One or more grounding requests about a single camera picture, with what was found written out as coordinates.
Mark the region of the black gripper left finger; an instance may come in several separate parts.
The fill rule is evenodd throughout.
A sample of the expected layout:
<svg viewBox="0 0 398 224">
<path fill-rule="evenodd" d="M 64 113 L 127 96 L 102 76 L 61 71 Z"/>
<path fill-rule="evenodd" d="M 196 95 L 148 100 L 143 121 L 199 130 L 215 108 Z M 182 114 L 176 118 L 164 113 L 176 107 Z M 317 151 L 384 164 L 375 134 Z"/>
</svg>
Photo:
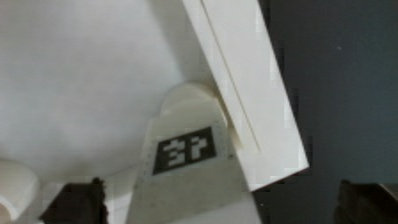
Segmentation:
<svg viewBox="0 0 398 224">
<path fill-rule="evenodd" d="M 109 224 L 105 181 L 68 183 L 39 216 L 45 224 Z"/>
</svg>

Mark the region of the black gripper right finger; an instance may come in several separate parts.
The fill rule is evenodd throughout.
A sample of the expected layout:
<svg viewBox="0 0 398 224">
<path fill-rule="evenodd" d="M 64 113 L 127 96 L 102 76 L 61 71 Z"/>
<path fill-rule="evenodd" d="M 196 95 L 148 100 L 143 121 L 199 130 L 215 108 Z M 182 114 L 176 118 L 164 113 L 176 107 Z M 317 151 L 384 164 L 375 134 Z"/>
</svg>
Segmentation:
<svg viewBox="0 0 398 224">
<path fill-rule="evenodd" d="M 334 224 L 398 224 L 398 201 L 377 183 L 342 181 Z"/>
</svg>

